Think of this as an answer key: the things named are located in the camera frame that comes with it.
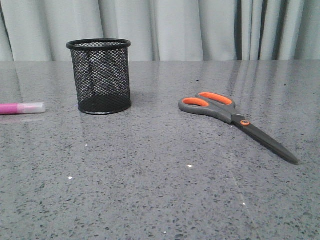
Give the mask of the grey orange scissors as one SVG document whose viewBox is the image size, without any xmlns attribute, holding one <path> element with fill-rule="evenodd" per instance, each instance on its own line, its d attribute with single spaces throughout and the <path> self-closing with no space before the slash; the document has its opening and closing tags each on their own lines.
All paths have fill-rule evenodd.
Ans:
<svg viewBox="0 0 320 240">
<path fill-rule="evenodd" d="M 254 126 L 236 109 L 236 103 L 226 96 L 213 92 L 199 92 L 194 97 L 181 99 L 178 102 L 178 107 L 185 113 L 213 117 L 224 123 L 235 125 L 283 160 L 294 165 L 298 165 L 300 162 L 282 144 Z"/>
</svg>

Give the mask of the pink highlighter pen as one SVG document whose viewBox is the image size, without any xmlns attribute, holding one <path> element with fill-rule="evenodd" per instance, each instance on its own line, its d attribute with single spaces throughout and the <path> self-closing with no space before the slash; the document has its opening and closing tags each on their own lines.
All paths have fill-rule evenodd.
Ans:
<svg viewBox="0 0 320 240">
<path fill-rule="evenodd" d="M 0 115 L 42 114 L 45 111 L 44 102 L 3 103 L 0 105 Z"/>
</svg>

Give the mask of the black mesh pen cup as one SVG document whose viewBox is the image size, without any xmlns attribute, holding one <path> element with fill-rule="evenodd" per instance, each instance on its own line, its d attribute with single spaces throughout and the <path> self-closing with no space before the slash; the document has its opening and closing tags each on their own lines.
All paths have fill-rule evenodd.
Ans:
<svg viewBox="0 0 320 240">
<path fill-rule="evenodd" d="M 129 40 L 113 38 L 73 40 L 66 44 L 82 113 L 109 115 L 131 107 L 130 46 Z"/>
</svg>

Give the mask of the light grey curtain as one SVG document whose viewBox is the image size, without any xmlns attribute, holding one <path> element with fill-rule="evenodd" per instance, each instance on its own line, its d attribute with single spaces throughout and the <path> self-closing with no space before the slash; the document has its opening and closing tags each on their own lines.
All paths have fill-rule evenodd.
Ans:
<svg viewBox="0 0 320 240">
<path fill-rule="evenodd" d="M 127 39 L 133 61 L 317 60 L 317 0 L 3 0 L 2 61 L 67 61 L 69 41 Z"/>
</svg>

